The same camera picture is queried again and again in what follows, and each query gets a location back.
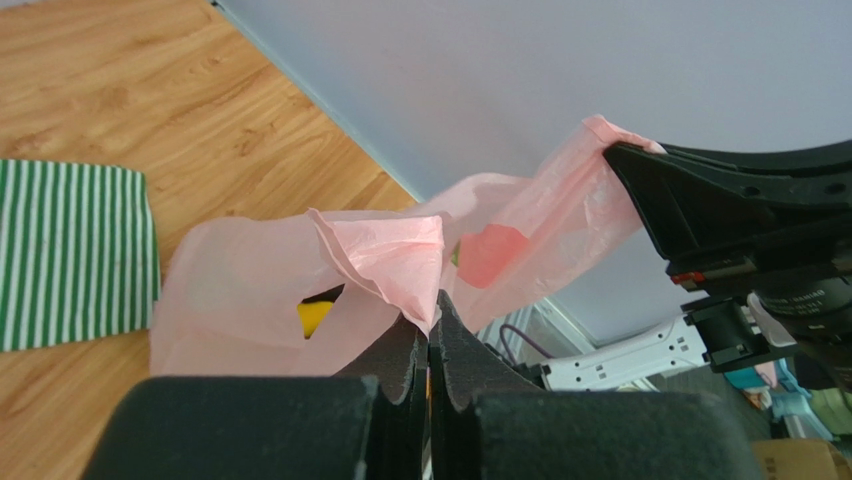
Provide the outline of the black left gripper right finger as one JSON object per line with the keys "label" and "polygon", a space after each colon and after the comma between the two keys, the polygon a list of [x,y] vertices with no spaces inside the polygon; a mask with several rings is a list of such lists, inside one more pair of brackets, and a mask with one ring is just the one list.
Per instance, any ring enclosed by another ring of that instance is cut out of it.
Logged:
{"label": "black left gripper right finger", "polygon": [[743,429],[703,394],[551,392],[462,324],[446,293],[429,338],[438,479],[759,479]]}

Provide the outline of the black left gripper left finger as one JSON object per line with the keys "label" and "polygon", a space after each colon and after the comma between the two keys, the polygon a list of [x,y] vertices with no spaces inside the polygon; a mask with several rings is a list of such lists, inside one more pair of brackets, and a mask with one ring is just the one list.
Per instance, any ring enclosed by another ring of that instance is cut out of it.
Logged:
{"label": "black left gripper left finger", "polygon": [[87,479],[418,479],[428,341],[399,319],[329,377],[164,376],[109,419]]}

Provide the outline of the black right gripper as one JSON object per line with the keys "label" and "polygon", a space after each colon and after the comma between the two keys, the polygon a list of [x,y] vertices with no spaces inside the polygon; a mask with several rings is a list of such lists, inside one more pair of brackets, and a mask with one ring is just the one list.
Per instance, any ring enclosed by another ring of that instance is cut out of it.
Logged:
{"label": "black right gripper", "polygon": [[851,143],[771,153],[626,142],[603,153],[671,281],[740,295],[851,273]]}

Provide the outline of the pink plastic bag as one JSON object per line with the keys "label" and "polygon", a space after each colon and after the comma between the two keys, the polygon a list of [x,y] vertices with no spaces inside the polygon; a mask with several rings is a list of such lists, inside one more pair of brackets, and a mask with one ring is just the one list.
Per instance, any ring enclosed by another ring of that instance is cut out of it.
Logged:
{"label": "pink plastic bag", "polygon": [[[326,211],[194,227],[150,329],[161,375],[326,376],[404,319],[429,333],[446,292],[477,332],[566,287],[641,225],[604,159],[659,143],[587,118],[530,177],[467,177],[405,211]],[[300,303],[333,302],[310,339]]]}

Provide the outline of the yellow banana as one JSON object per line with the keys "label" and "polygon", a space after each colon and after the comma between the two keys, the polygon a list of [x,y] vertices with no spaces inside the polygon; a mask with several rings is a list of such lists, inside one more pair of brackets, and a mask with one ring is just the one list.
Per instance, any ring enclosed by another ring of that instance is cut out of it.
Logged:
{"label": "yellow banana", "polygon": [[329,301],[300,303],[297,306],[297,313],[302,324],[305,339],[311,338],[333,306],[334,303]]}

